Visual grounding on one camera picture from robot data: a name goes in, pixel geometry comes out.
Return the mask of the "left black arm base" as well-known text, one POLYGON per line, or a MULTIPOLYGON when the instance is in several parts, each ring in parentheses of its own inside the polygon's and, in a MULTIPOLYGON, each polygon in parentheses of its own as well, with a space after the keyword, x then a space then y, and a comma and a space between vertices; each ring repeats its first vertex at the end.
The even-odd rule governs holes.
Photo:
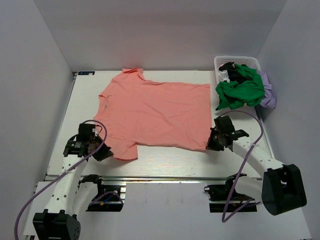
POLYGON ((78 187, 84 187, 85 183, 93 185, 95 196, 90 201, 87 212, 115 212, 119 213, 125 202, 126 185, 109 183, 96 174, 84 176, 78 187))

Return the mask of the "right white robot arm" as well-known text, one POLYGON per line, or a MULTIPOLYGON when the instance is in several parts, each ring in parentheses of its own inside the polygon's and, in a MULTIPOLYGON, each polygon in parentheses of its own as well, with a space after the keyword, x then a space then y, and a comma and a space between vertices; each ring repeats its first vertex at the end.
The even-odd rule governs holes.
POLYGON ((207 150, 230 150, 243 159, 239 171, 227 177, 224 184, 204 187, 213 204, 225 202, 222 220, 226 213, 245 212, 262 204, 273 216, 302 208, 307 197, 300 169, 295 164, 284 164, 271 157, 258 142, 242 129, 236 130, 229 116, 214 119, 207 150))

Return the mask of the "salmon pink t shirt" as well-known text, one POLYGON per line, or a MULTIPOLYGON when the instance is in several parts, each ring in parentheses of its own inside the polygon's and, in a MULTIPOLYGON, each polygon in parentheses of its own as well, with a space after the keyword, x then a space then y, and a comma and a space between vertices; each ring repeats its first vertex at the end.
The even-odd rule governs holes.
POLYGON ((94 117, 119 160, 136 160, 138 146, 204 151, 211 133, 209 84, 156 82, 141 68, 124 68, 99 94, 94 117))

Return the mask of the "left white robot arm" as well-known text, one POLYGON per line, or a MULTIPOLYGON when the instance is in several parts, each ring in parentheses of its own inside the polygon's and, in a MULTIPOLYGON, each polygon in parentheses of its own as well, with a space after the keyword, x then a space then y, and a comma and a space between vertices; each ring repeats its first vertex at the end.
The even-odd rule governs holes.
POLYGON ((40 240, 77 240, 81 234, 80 212, 94 198, 105 196, 106 187, 100 184, 96 174, 82 176, 89 158, 105 160, 113 153, 100 137, 96 128, 107 134, 107 128, 98 120, 86 120, 79 124, 78 132, 66 143, 63 150, 61 174, 48 186, 53 193, 42 212, 34 214, 32 223, 40 240))

